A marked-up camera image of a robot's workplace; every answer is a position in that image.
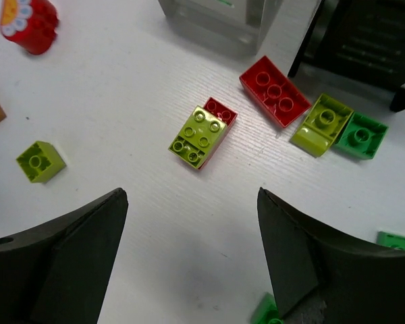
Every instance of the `red cylindrical toy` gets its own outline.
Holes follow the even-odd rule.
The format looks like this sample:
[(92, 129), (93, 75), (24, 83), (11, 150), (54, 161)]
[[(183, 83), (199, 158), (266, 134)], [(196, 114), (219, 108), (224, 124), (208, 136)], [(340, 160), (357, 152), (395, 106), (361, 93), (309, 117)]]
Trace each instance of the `red cylindrical toy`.
[(33, 55), (49, 49), (58, 24), (57, 10), (48, 0), (3, 0), (2, 35)]

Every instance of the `red 2x4 brick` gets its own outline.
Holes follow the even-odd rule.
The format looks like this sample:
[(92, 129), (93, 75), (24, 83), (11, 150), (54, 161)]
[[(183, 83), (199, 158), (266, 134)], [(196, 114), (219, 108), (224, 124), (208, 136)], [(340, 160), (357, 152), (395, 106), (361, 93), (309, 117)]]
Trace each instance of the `red 2x4 brick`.
[(240, 81), (244, 90), (283, 128), (311, 106), (267, 56), (244, 72)]

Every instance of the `green lego brick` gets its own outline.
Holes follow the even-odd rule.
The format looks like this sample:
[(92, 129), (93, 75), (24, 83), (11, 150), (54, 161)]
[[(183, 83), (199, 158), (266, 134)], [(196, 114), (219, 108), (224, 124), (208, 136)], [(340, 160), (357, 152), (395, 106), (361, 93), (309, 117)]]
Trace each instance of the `green lego brick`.
[(386, 232), (379, 232), (377, 244), (395, 248), (396, 250), (405, 250), (405, 237)]
[(30, 182), (47, 182), (62, 170), (66, 164), (47, 142), (36, 141), (16, 161)]
[(169, 150), (198, 169), (223, 138), (227, 125), (197, 106)]
[(354, 113), (337, 139), (335, 147), (359, 159), (373, 159), (387, 130), (386, 125)]
[(322, 94), (291, 137), (291, 143), (320, 157), (335, 142), (352, 113), (351, 108)]
[(275, 298), (269, 293), (265, 294), (260, 304), (254, 311), (250, 324), (283, 324), (279, 318)]

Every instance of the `white textured surface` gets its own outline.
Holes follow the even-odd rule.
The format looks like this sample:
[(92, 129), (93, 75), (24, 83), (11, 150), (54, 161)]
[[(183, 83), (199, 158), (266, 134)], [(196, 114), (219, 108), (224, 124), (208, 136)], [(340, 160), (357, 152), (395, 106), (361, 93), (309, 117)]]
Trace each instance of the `white textured surface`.
[[(316, 0), (285, 0), (263, 45), (285, 73)], [(329, 151), (314, 159), (245, 97), (235, 61), (169, 28), (154, 0), (56, 0), (59, 37), (25, 56), (0, 35), (0, 237), (78, 208), (118, 186), (130, 209), (99, 323), (245, 323), (271, 290), (257, 221), (270, 189), (302, 211), (374, 240), (405, 234), (405, 112), (302, 76), (310, 100), (326, 90), (390, 126), (373, 161)], [(239, 113), (203, 172), (167, 147), (209, 96)], [(68, 168), (29, 184), (15, 158), (51, 142)]]

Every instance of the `black machine part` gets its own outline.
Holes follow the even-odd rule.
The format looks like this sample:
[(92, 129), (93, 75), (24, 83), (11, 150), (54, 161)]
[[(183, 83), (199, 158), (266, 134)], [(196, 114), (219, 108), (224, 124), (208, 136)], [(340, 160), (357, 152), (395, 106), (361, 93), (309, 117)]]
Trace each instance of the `black machine part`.
[(405, 251), (349, 236), (264, 189), (258, 216), (285, 324), (405, 323)]
[[(321, 0), (289, 77), (302, 62), (399, 91), (405, 84), (405, 0)], [(405, 109), (404, 99), (398, 95), (390, 110)]]
[(97, 323), (127, 210), (116, 189), (0, 238), (0, 324)]

